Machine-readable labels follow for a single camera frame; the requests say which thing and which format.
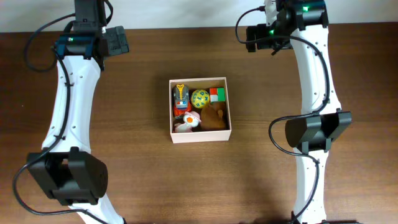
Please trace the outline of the colourful two-by-two puzzle cube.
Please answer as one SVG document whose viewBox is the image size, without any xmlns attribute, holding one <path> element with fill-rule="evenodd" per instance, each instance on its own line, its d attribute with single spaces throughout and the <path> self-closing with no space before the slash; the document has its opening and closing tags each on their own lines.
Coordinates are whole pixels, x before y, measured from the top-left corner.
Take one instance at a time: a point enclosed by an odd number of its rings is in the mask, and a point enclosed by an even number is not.
<svg viewBox="0 0 398 224">
<path fill-rule="evenodd" d="M 225 102 L 226 95 L 224 88 L 210 88 L 210 102 Z"/>
</svg>

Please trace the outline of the yellow ball with blue letters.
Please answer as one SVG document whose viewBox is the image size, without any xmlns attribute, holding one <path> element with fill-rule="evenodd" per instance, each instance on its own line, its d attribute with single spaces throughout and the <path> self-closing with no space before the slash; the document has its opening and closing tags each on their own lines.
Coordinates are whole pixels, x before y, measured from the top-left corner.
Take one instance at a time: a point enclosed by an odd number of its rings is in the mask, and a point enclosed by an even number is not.
<svg viewBox="0 0 398 224">
<path fill-rule="evenodd" d="M 210 95 L 206 90 L 195 90 L 191 95 L 191 103 L 195 108 L 201 109 L 210 102 Z"/>
</svg>

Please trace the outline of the brown plush toy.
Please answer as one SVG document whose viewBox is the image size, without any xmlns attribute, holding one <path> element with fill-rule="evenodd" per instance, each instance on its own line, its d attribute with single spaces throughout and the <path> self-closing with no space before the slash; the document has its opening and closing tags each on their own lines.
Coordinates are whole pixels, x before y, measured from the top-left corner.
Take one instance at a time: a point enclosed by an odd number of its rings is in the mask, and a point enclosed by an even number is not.
<svg viewBox="0 0 398 224">
<path fill-rule="evenodd" d="M 226 103 L 208 103 L 201 109 L 200 126 L 204 131 L 219 131 L 227 128 L 224 118 L 226 115 Z"/>
</svg>

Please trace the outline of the red grey toy fire truck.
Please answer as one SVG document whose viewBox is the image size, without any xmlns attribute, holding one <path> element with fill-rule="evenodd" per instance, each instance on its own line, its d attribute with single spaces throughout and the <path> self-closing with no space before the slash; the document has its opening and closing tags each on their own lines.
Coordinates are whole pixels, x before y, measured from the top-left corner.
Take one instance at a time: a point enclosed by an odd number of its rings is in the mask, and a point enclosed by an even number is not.
<svg viewBox="0 0 398 224">
<path fill-rule="evenodd" d="M 174 98 L 174 117 L 179 118 L 185 114 L 185 112 L 191 112 L 192 105 L 190 103 L 189 88 L 184 84 L 177 84 L 173 88 Z"/>
</svg>

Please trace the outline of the white pink duck toy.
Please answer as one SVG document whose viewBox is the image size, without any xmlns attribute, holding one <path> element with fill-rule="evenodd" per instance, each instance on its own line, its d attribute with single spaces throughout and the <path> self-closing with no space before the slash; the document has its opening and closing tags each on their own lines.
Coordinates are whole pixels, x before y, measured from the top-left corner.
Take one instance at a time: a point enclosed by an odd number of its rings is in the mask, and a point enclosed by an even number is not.
<svg viewBox="0 0 398 224">
<path fill-rule="evenodd" d="M 186 111 L 183 116 L 183 123 L 176 124 L 174 131 L 176 133 L 190 133 L 192 129 L 197 127 L 200 123 L 200 115 L 197 112 Z"/>
</svg>

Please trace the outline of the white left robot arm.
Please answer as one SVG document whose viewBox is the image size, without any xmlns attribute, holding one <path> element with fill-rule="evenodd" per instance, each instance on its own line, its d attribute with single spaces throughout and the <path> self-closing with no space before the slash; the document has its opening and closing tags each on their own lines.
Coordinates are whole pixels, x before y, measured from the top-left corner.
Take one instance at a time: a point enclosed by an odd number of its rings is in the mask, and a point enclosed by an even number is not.
<svg viewBox="0 0 398 224">
<path fill-rule="evenodd" d="M 52 47 L 58 85 L 50 128 L 40 152 L 23 166 L 61 214 L 85 223 L 124 223 L 109 197 L 108 169 L 91 153 L 90 118 L 96 84 L 108 57 L 129 52 L 124 28 L 109 27 L 109 1 L 75 1 L 68 24 Z"/>
</svg>

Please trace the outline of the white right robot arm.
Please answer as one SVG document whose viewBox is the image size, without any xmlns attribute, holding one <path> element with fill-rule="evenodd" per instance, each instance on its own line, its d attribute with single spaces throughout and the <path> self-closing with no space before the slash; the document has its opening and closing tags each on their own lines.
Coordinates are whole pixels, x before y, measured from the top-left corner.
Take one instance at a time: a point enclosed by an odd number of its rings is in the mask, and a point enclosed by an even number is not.
<svg viewBox="0 0 398 224">
<path fill-rule="evenodd" d="M 290 148 L 296 159 L 296 200 L 290 223 L 327 223 L 324 206 L 325 167 L 331 145 L 352 123 L 336 95 L 328 52 L 328 12 L 325 1 L 265 1 L 257 7 L 266 22 L 246 29 L 248 52 L 292 49 L 302 93 L 300 115 L 284 116 Z"/>
</svg>

